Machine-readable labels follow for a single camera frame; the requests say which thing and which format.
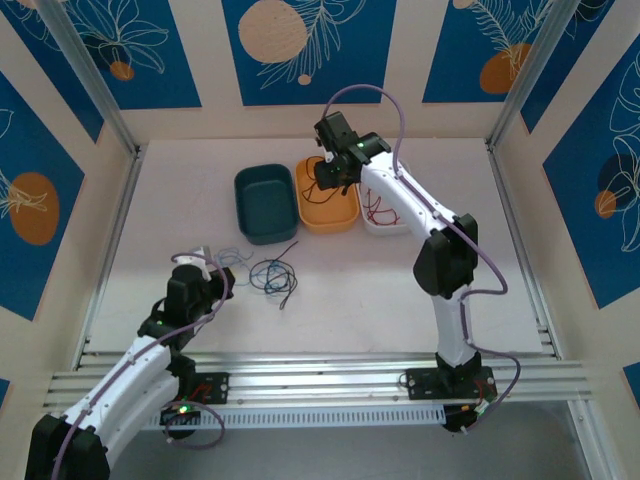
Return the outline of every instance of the orange plastic bin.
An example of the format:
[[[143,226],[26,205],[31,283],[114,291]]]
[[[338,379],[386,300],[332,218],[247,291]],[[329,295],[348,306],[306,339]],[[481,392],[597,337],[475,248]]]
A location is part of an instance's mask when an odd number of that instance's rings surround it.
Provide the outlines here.
[[[296,166],[295,184],[300,219],[312,233],[346,232],[360,216],[356,187],[351,185],[345,196],[341,191],[321,191],[315,185],[313,174],[313,167],[318,162],[324,162],[324,158],[310,157]]]

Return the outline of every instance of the cable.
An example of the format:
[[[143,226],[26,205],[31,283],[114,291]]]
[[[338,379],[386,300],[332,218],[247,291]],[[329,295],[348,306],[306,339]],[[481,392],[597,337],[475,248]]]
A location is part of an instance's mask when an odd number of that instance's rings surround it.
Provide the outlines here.
[[[402,388],[409,388],[409,384],[407,383],[407,373],[403,372],[400,374],[400,376],[398,377],[398,385],[400,385]]]
[[[87,415],[89,414],[91,409],[96,406],[96,404],[98,403],[100,398],[102,398],[102,396],[109,390],[109,388],[111,388],[111,386],[118,380],[118,378],[120,378],[120,376],[127,370],[127,368],[129,368],[131,365],[133,365],[133,363],[135,363],[136,360],[138,360],[140,357],[142,357],[144,354],[146,354],[149,350],[151,350],[152,348],[162,344],[162,342],[164,342],[165,340],[168,340],[168,339],[170,339],[172,337],[180,335],[180,334],[182,334],[184,332],[187,332],[187,331],[189,331],[191,329],[195,329],[196,327],[199,327],[200,325],[205,325],[205,324],[209,323],[211,320],[213,320],[213,318],[215,317],[216,313],[218,313],[218,311],[220,310],[220,308],[224,304],[224,301],[227,298],[227,295],[229,293],[229,280],[227,279],[227,276],[224,274],[224,272],[223,272],[222,268],[220,267],[220,265],[218,265],[218,262],[216,262],[214,259],[212,259],[212,258],[210,258],[210,257],[208,257],[206,255],[200,255],[198,253],[178,253],[178,254],[173,255],[171,257],[171,261],[175,262],[178,257],[183,257],[183,256],[201,258],[201,259],[205,260],[206,262],[208,262],[211,266],[216,268],[216,270],[220,273],[220,276],[222,277],[222,282],[224,284],[224,288],[223,288],[223,291],[222,291],[222,298],[217,303],[217,305],[211,310],[210,313],[208,313],[206,315],[203,315],[197,322],[192,323],[190,325],[185,325],[184,327],[178,328],[177,330],[174,330],[173,332],[167,333],[166,335],[163,335],[162,337],[160,337],[157,340],[153,341],[152,343],[150,343],[146,347],[140,349],[139,352],[137,352],[137,353],[135,353],[133,355],[133,359],[132,359],[131,362],[126,362],[118,370],[116,370],[116,372],[113,375],[111,375],[111,377],[109,377],[109,379],[104,383],[104,385],[100,388],[100,390],[98,390],[96,392],[96,394],[93,396],[93,398],[91,400],[89,400],[89,403],[88,403],[87,407],[81,410],[80,414],[78,415],[78,418],[76,419],[75,422],[73,422],[73,425],[71,425],[71,428],[69,429],[69,431],[65,435],[64,440],[62,441],[62,444],[60,445],[60,449],[58,450],[58,454],[56,455],[55,463],[53,464],[53,470],[51,472],[51,480],[59,480],[60,468],[62,467],[62,459],[64,458],[64,454],[67,451],[67,448],[69,447],[69,444],[71,443],[71,439],[73,438],[73,435],[76,432],[76,430],[78,429],[78,427],[80,426],[80,424],[87,417]]]
[[[507,398],[507,396],[511,393],[511,390],[513,390],[513,387],[515,386],[515,384],[518,382],[520,378],[522,366],[520,365],[520,361],[514,355],[511,355],[506,352],[498,352],[495,350],[490,350],[488,348],[481,348],[475,345],[471,341],[471,338],[469,335],[468,322],[467,322],[467,314],[465,309],[465,300],[469,298],[471,295],[480,295],[480,294],[506,295],[507,292],[509,291],[509,286],[507,285],[507,280],[505,279],[504,275],[502,274],[498,266],[493,262],[493,260],[491,260],[491,258],[489,258],[489,256],[484,252],[484,250],[482,250],[473,240],[469,238],[467,234],[465,234],[462,230],[460,230],[453,222],[450,222],[448,219],[446,219],[444,215],[442,215],[431,204],[431,202],[427,198],[425,198],[424,195],[422,195],[422,193],[420,193],[420,191],[417,188],[415,188],[413,184],[409,182],[406,178],[404,178],[404,176],[402,175],[402,172],[400,171],[400,168],[399,168],[398,152],[400,151],[400,145],[402,144],[402,140],[404,138],[406,121],[405,121],[404,111],[402,110],[402,107],[400,106],[400,103],[398,102],[398,100],[396,100],[396,98],[393,95],[391,95],[390,93],[388,93],[387,91],[383,90],[380,87],[376,87],[375,85],[368,85],[364,83],[351,85],[339,90],[329,99],[329,101],[324,107],[324,111],[322,112],[322,118],[327,116],[327,112],[329,111],[329,108],[331,108],[331,105],[333,105],[335,101],[338,98],[340,98],[342,95],[344,95],[345,93],[351,92],[353,90],[361,90],[361,89],[373,90],[384,95],[389,100],[391,100],[391,103],[393,103],[393,105],[396,107],[396,110],[398,111],[398,116],[400,118],[400,131],[398,132],[398,138],[396,139],[396,143],[393,146],[393,170],[395,175],[402,182],[402,184],[405,187],[407,187],[411,191],[411,193],[413,193],[422,202],[422,204],[431,212],[434,218],[437,218],[438,220],[442,221],[442,223],[444,223],[453,232],[455,232],[456,235],[458,235],[476,254],[478,254],[480,258],[482,258],[482,260],[487,264],[487,266],[491,269],[491,271],[494,273],[494,275],[500,282],[500,290],[491,290],[491,289],[468,290],[464,292],[460,297],[460,319],[462,322],[462,332],[464,334],[464,339],[467,342],[467,345],[469,345],[471,348],[474,348],[477,351],[482,353],[494,355],[497,357],[507,358],[513,361],[513,363],[516,366],[516,374],[514,375],[513,380],[511,381],[509,386],[504,390],[504,392],[502,392],[502,394],[498,397],[498,399],[485,410],[484,415],[482,417],[478,417],[478,420],[476,420],[476,422],[470,428],[467,429],[467,430],[471,430],[472,428],[475,428],[480,423],[481,418],[486,418],[488,416],[487,414],[490,414],[492,411],[494,411],[500,404],[502,404],[504,399]]]
[[[246,262],[247,260],[251,260],[252,257],[253,252],[251,252],[248,257],[245,257],[240,253],[238,247],[223,248],[222,250],[219,250],[218,253],[216,253],[214,256],[214,258],[218,261],[218,265],[220,265],[222,268],[238,267],[246,270],[247,274],[251,271],[251,269]],[[238,279],[236,278],[236,287],[245,287],[247,285],[249,285],[249,281],[239,283]]]
[[[287,262],[280,260],[285,254],[298,244],[296,240],[277,258],[262,260],[256,263],[249,272],[249,281],[258,290],[264,291],[266,295],[273,296],[286,292],[286,296],[280,302],[280,310],[284,310],[291,294],[298,287],[298,278],[293,267]]]
[[[359,185],[360,190],[360,199],[362,203],[362,208],[365,210],[365,216],[367,220],[373,223],[377,227],[389,227],[392,225],[398,225],[400,222],[400,217],[398,213],[393,208],[387,208],[385,210],[380,210],[380,205],[382,204],[382,197],[378,195],[378,198],[371,203],[371,189],[367,188],[367,193],[362,193],[362,183]],[[391,214],[393,215],[393,220],[390,222],[384,222],[376,219],[376,215],[379,214]]]
[[[300,195],[302,196],[302,198],[304,198],[308,203],[312,203],[313,205],[323,205],[325,203],[327,203],[329,200],[331,200],[333,198],[333,196],[338,193],[337,188],[333,189],[333,192],[331,192],[331,195],[329,195],[327,198],[325,198],[322,201],[316,201],[316,200],[311,200],[311,194],[313,193],[313,189],[316,188],[316,186],[318,185],[318,182],[316,181],[316,178],[314,176],[311,175],[311,173],[309,173],[309,162],[313,159],[318,159],[319,161],[324,161],[324,157],[320,157],[318,155],[313,156],[313,157],[309,157],[307,158],[307,160],[305,161],[304,164],[304,169],[307,173],[307,177],[309,177],[309,179],[313,182],[311,184],[311,186],[305,190],[302,190],[300,192]]]
[[[176,440],[175,438],[171,437],[169,432],[169,427],[176,421],[176,419],[180,418],[180,415],[176,415],[175,417],[169,419],[167,421],[167,424],[164,426],[163,432],[164,432],[164,436],[167,437],[167,443],[169,443],[169,445],[172,445],[176,448],[183,448],[185,450],[198,450],[198,451],[208,450],[210,448],[214,448],[215,446],[217,446],[224,438],[226,428],[224,426],[224,420],[222,420],[222,417],[213,408],[209,407],[208,405],[205,405],[204,403],[192,402],[190,400],[169,402],[163,408],[183,407],[185,405],[188,405],[194,408],[199,408],[213,415],[213,417],[220,424],[220,435],[218,435],[218,438],[216,438],[214,441],[205,443],[202,445],[190,445],[181,440]]]

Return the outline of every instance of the orange circle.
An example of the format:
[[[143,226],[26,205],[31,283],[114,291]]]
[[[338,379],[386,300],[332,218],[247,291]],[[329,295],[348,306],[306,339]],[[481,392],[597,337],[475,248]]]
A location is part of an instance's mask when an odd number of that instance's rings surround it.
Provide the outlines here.
[[[309,85],[311,83],[311,77],[306,73],[303,73],[298,77],[298,83],[302,86]]]
[[[40,173],[29,172],[19,175],[9,188],[9,196],[18,199],[11,207],[11,224],[18,236],[31,245],[42,246],[51,241],[60,220],[58,193],[51,181]],[[20,200],[31,199],[38,208]]]
[[[111,75],[116,77],[118,80],[122,80],[123,82],[128,82],[129,80],[131,80],[135,73],[131,65],[120,61],[113,62],[109,66],[109,71],[111,72]]]
[[[242,15],[238,36],[251,58],[262,63],[291,60],[307,45],[304,19],[283,0],[259,0]]]
[[[494,95],[508,93],[530,50],[530,44],[518,43],[494,55],[480,73],[482,90]]]
[[[458,10],[469,8],[476,0],[453,0],[453,6]]]
[[[603,190],[596,197],[596,212],[602,218],[611,218],[616,213],[616,196],[609,190]]]

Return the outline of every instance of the teal plastic bin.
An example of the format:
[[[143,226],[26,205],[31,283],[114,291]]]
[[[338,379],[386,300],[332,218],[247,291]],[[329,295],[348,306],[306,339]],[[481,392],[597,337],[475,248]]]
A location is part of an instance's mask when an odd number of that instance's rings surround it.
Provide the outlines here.
[[[291,172],[269,164],[241,170],[234,182],[238,226],[254,245],[291,240],[298,230],[298,207]]]

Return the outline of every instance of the red wire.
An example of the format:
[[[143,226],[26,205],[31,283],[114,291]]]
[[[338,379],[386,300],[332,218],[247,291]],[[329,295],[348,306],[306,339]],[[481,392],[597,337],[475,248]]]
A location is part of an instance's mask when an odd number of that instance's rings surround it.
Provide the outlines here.
[[[482,385],[478,380],[474,380],[473,383],[476,384],[476,387],[478,387],[478,392],[480,393],[480,398],[478,403],[482,403],[482,400],[484,400],[484,392],[482,391]]]
[[[382,204],[382,197],[378,195],[378,198],[371,203],[371,189],[367,189],[367,193],[365,194],[367,202],[363,204],[362,207],[365,209],[365,216],[367,220],[378,227],[389,227],[392,225],[397,225],[400,221],[400,217],[396,213],[396,211],[392,208],[387,208],[385,210],[380,210],[380,205]],[[376,219],[376,215],[381,213],[393,213],[393,221],[391,222],[381,222]]]
[[[189,401],[193,400],[194,398],[196,398],[196,395],[198,393],[200,393],[200,390],[204,389],[204,384],[201,383],[200,385],[198,385],[198,388],[196,388],[193,393],[191,394],[191,396],[188,398]]]

